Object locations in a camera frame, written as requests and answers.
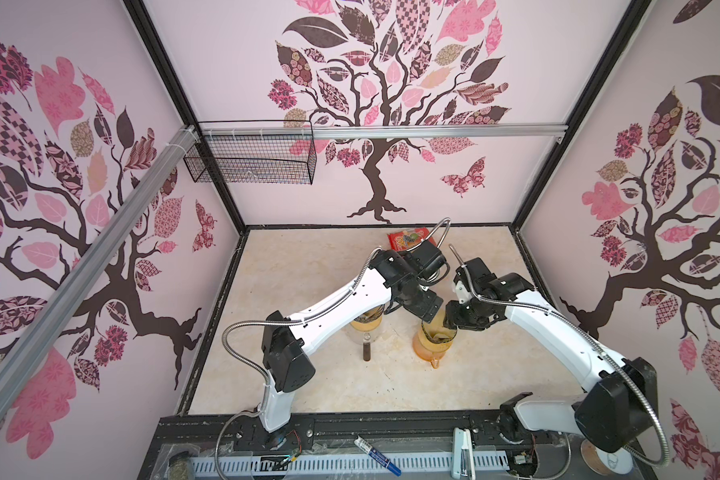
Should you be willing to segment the orange glass pitcher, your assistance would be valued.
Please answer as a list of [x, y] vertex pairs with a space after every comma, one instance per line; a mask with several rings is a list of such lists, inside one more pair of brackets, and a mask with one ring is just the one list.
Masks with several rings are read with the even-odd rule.
[[425, 349], [418, 341], [417, 336], [413, 339], [412, 342], [414, 353], [423, 361], [429, 363], [433, 369], [438, 369], [440, 367], [440, 364], [445, 357], [446, 353], [449, 348], [446, 351], [430, 351], [428, 349]]

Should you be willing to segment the brown paper coffee filter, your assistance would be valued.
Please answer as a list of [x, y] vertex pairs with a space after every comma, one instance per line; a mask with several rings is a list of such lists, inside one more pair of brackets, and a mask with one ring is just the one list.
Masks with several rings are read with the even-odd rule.
[[355, 319], [355, 322], [358, 322], [361, 324], [368, 324], [368, 323], [377, 321], [378, 319], [380, 319], [383, 316], [384, 310], [385, 310], [384, 306], [378, 306], [373, 309], [370, 309], [370, 310], [364, 312], [363, 314], [361, 314], [360, 316], [358, 316]]

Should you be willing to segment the clear glass carafe brown handle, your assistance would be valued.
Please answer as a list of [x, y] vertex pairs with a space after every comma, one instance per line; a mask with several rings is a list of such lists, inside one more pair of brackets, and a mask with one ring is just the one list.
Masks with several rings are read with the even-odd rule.
[[364, 362], [371, 362], [373, 358], [373, 345], [380, 338], [382, 328], [378, 327], [369, 331], [357, 330], [351, 327], [348, 332], [350, 340], [361, 349]]

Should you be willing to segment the green glass dripper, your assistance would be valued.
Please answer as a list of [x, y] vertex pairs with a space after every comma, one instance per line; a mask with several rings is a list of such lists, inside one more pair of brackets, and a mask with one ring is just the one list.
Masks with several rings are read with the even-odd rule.
[[419, 343], [430, 351], [446, 351], [448, 350], [455, 340], [454, 335], [446, 335], [444, 333], [437, 333], [434, 337], [428, 336], [425, 332], [420, 332], [417, 336]]

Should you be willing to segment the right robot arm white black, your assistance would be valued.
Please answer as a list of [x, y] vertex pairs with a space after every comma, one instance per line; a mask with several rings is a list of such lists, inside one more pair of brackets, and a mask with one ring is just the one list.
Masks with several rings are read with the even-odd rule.
[[456, 269], [450, 329], [484, 331], [502, 321], [520, 327], [574, 377], [579, 394], [543, 398], [521, 393], [502, 406], [505, 435], [551, 431], [583, 437], [616, 453], [649, 429], [666, 438], [657, 403], [657, 375], [642, 358], [629, 360], [604, 346], [556, 310], [517, 273], [498, 277], [474, 258]]

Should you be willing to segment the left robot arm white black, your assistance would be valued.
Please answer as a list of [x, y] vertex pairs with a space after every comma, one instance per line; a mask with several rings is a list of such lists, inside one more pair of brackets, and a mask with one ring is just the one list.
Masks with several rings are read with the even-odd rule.
[[377, 248], [353, 280], [324, 300], [287, 317], [271, 314], [262, 337], [267, 380], [259, 418], [264, 429], [272, 433], [290, 421], [295, 392], [316, 373], [311, 356], [362, 314], [392, 305], [432, 322], [443, 299], [431, 287], [447, 266], [441, 250], [428, 241], [402, 252]]

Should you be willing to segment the red snack bag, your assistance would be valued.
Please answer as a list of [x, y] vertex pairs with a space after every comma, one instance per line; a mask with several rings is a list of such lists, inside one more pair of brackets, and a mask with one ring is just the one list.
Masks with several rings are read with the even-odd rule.
[[410, 250], [421, 244], [424, 240], [436, 245], [428, 228], [417, 227], [393, 232], [388, 235], [390, 248], [402, 252]]

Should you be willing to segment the blue white marker pen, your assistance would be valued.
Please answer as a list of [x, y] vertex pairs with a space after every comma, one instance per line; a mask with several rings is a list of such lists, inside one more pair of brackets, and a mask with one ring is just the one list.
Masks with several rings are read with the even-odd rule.
[[389, 471], [396, 477], [400, 477], [402, 475], [401, 469], [391, 459], [378, 451], [374, 446], [372, 446], [367, 440], [365, 440], [361, 436], [357, 436], [354, 439], [354, 444], [357, 448], [359, 448], [363, 453], [373, 459], [385, 470]]

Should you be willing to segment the brown tape roll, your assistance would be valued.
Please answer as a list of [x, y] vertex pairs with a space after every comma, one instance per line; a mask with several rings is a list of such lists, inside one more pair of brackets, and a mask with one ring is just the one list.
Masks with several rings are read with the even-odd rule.
[[601, 476], [627, 475], [634, 469], [633, 457], [624, 449], [609, 453], [584, 440], [580, 453], [587, 467]]

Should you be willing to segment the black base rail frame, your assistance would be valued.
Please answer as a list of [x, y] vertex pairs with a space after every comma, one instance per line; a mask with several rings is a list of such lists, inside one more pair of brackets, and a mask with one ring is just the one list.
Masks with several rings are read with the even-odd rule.
[[[196, 479], [191, 458], [212, 457], [217, 477], [219, 459], [230, 456], [285, 456], [281, 465], [302, 454], [363, 453], [354, 444], [361, 436], [385, 454], [448, 452], [455, 428], [469, 429], [473, 453], [504, 451], [509, 470], [476, 472], [476, 479], [653, 479], [652, 468], [634, 461], [627, 475], [601, 476], [584, 463], [583, 438], [573, 434], [537, 431], [505, 435], [504, 412], [451, 410], [421, 412], [298, 413], [275, 433], [267, 432], [249, 413], [240, 416], [173, 416], [159, 420], [139, 470], [141, 479]], [[390, 474], [307, 475], [252, 479], [392, 479]], [[401, 479], [452, 479], [445, 473], [403, 474]]]

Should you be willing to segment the back aluminium rail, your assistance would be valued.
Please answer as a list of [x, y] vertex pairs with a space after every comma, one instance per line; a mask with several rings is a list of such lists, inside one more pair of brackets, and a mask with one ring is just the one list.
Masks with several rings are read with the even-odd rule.
[[231, 136], [258, 138], [290, 136], [315, 140], [338, 139], [387, 139], [387, 138], [489, 138], [489, 137], [554, 137], [565, 136], [568, 127], [564, 124], [525, 123], [493, 125], [424, 125], [424, 126], [365, 126], [365, 127], [271, 127], [212, 128], [202, 126], [201, 131], [208, 137]]

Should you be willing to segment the aluminium rail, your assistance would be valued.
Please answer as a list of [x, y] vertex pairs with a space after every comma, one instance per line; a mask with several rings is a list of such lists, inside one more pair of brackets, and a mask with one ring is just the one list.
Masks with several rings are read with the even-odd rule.
[[145, 213], [152, 198], [187, 151], [198, 140], [198, 129], [180, 128], [142, 177], [117, 213], [83, 255], [81, 262], [48, 300], [40, 315], [0, 362], [0, 420], [39, 367], [63, 328], [102, 275], [117, 248]]
[[525, 123], [493, 125], [424, 125], [424, 126], [365, 126], [365, 127], [271, 127], [212, 128], [202, 126], [201, 131], [208, 137], [231, 136], [258, 138], [290, 136], [315, 140], [338, 139], [387, 139], [387, 138], [489, 138], [489, 137], [554, 137], [565, 136], [568, 127], [564, 124]]

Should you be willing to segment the left aluminium rail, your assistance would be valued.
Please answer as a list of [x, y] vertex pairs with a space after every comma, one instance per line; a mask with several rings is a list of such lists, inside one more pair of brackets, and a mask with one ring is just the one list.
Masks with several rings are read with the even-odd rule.
[[180, 128], [142, 177], [117, 213], [83, 255], [81, 262], [48, 300], [40, 315], [0, 362], [0, 420], [39, 367], [63, 328], [102, 275], [117, 248], [145, 213], [152, 198], [187, 151], [198, 140], [198, 129]]

